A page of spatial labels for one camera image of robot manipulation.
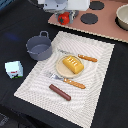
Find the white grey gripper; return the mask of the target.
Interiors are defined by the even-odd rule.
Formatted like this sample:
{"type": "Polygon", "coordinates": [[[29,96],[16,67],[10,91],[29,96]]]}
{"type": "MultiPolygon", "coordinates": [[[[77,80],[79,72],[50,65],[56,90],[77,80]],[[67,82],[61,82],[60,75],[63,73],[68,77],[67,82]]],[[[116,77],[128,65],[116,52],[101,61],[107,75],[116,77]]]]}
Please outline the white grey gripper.
{"type": "Polygon", "coordinates": [[[79,11],[86,11],[90,6],[90,0],[37,0],[39,5],[44,5],[43,10],[54,13],[58,20],[60,13],[73,10],[69,14],[69,23],[79,14],[79,11]]]}

